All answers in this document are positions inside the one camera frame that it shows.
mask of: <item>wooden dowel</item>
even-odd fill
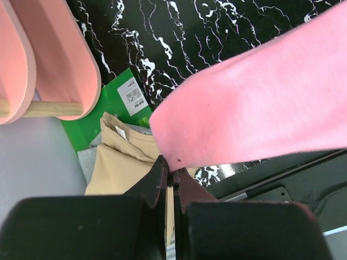
[[[9,113],[10,106],[8,101],[0,100],[0,117],[5,117]],[[32,101],[23,117],[74,116],[82,113],[83,105],[79,103]]]

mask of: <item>white floor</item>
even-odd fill
[[[57,118],[0,125],[0,224],[23,198],[82,195],[86,181]]]

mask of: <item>beige fabric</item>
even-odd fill
[[[123,194],[146,175],[159,156],[153,136],[138,133],[104,113],[100,120],[101,144],[98,146],[92,180],[87,186],[86,195]],[[115,127],[125,132],[126,141]],[[193,177],[196,168],[188,169]],[[174,230],[174,191],[167,191],[167,237],[171,240]]]

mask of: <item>pink wooden panel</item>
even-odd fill
[[[66,1],[10,1],[35,53],[41,100],[78,102],[84,106],[82,116],[88,114],[100,95],[100,72]]]
[[[8,0],[0,0],[0,38],[0,99],[11,107],[0,124],[7,124],[28,109],[36,82],[33,50]]]

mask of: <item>pink cloth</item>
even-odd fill
[[[150,126],[172,171],[347,147],[347,1],[184,81]]]

